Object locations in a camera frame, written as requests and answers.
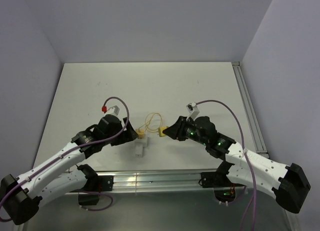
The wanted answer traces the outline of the small yellow plug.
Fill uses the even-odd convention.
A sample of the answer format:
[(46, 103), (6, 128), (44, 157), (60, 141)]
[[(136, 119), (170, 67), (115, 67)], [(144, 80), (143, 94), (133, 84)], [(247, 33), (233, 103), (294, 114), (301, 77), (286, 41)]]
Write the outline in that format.
[(164, 131), (168, 128), (168, 126), (161, 126), (157, 129), (156, 133), (158, 134), (159, 137), (165, 137), (166, 134)]

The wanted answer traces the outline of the orange USB charger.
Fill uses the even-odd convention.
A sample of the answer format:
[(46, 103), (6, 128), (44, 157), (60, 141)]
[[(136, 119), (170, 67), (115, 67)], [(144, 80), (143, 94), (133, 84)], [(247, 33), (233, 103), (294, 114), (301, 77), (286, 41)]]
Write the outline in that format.
[(144, 129), (136, 129), (135, 132), (137, 133), (138, 139), (144, 139), (146, 137), (146, 133)]

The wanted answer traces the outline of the white cube power socket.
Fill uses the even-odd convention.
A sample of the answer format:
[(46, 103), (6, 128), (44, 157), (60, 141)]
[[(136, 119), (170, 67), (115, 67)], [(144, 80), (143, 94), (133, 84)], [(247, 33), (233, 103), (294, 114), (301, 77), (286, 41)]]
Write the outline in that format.
[(144, 136), (143, 138), (137, 138), (134, 143), (137, 147), (146, 148), (148, 146), (148, 136)]

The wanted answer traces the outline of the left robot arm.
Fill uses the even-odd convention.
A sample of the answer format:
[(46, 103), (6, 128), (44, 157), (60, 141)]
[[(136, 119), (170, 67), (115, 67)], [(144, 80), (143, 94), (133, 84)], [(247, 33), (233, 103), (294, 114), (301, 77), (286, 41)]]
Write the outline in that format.
[(9, 215), (1, 222), (21, 225), (46, 203), (74, 190), (92, 191), (97, 173), (80, 163), (107, 145), (118, 146), (138, 138), (127, 117), (105, 115), (97, 124), (78, 132), (67, 145), (37, 167), (0, 181), (0, 206)]

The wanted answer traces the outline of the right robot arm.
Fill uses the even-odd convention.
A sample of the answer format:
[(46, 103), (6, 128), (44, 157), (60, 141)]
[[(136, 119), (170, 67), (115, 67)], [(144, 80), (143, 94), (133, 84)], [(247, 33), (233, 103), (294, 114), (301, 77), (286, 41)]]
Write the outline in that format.
[(302, 167), (278, 163), (251, 150), (244, 149), (234, 139), (218, 132), (208, 116), (188, 120), (180, 116), (163, 134), (173, 140), (190, 139), (201, 145), (214, 158), (222, 160), (216, 174), (222, 186), (230, 183), (256, 187), (272, 198), (285, 210), (298, 214), (311, 190)]

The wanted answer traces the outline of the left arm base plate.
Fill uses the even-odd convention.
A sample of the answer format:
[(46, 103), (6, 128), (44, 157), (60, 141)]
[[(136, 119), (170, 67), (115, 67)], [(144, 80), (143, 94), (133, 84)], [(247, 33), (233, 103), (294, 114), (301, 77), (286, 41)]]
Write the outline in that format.
[(114, 185), (114, 176), (112, 175), (99, 175), (98, 176), (98, 192), (111, 192)]

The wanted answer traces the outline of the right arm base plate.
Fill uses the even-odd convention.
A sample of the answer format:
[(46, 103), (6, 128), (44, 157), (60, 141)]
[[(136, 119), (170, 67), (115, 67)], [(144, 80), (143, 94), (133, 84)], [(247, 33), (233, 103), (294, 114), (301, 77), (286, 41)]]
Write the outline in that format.
[(227, 176), (217, 171), (201, 172), (198, 184), (203, 188), (226, 188), (232, 186), (232, 182)]

